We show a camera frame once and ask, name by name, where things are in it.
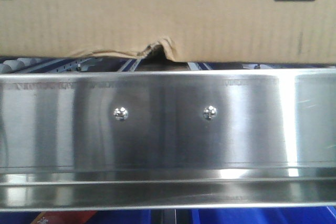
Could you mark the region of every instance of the cardboard box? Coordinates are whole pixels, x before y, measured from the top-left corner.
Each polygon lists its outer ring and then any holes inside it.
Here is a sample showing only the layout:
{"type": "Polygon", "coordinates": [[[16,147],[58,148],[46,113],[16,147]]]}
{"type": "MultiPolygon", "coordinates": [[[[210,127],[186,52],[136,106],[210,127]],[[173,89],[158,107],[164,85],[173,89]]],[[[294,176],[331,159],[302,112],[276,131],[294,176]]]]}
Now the cardboard box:
{"type": "Polygon", "coordinates": [[[0,0],[0,55],[336,63],[336,0],[0,0]]]}

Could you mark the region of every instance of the blue plastic surface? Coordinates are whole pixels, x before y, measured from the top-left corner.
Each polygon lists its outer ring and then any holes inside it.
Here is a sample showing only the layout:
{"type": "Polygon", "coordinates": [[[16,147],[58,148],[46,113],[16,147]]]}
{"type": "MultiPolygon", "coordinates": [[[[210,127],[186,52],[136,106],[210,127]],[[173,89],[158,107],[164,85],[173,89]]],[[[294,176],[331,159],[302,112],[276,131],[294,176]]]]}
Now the blue plastic surface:
{"type": "Polygon", "coordinates": [[[150,210],[100,211],[87,224],[150,224],[150,210]]]}
{"type": "MultiPolygon", "coordinates": [[[[336,224],[334,207],[193,209],[190,211],[190,224],[336,224]]],[[[0,213],[0,224],[30,224],[38,214],[38,212],[3,212],[0,213]]],[[[151,224],[151,211],[100,211],[87,224],[151,224]]]]}
{"type": "Polygon", "coordinates": [[[333,207],[194,209],[193,224],[335,224],[333,207]]]}
{"type": "Polygon", "coordinates": [[[0,212],[0,224],[30,224],[39,212],[0,212]]]}

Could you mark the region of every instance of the red object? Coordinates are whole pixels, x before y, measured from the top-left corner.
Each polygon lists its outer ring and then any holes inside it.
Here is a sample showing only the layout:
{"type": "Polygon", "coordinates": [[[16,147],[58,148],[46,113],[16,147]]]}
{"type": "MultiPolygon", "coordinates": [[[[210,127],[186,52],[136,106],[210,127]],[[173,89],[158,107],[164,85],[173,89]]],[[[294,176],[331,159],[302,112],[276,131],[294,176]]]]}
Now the red object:
{"type": "Polygon", "coordinates": [[[84,224],[97,211],[42,212],[31,224],[84,224]]]}

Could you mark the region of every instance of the screw head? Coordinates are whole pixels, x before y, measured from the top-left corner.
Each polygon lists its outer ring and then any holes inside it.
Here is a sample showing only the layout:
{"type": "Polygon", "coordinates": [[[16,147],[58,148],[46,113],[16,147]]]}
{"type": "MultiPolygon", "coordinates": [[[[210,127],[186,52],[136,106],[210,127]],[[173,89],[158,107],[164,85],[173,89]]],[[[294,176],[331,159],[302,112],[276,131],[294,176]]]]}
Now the screw head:
{"type": "Polygon", "coordinates": [[[213,106],[208,106],[203,111],[203,116],[207,120],[211,120],[212,118],[215,118],[217,115],[217,109],[213,106]]]}
{"type": "Polygon", "coordinates": [[[124,107],[116,108],[113,112],[113,115],[118,121],[124,121],[128,118],[128,111],[124,107]]]}

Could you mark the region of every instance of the stainless steel panel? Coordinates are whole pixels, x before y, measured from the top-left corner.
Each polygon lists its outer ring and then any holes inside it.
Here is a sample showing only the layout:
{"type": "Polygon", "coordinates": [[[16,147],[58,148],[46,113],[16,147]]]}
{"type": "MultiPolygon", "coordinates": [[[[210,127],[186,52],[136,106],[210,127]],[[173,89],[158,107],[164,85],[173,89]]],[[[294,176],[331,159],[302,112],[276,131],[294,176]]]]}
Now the stainless steel panel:
{"type": "Polygon", "coordinates": [[[32,198],[0,208],[336,202],[335,97],[333,69],[1,75],[0,193],[32,198]]]}

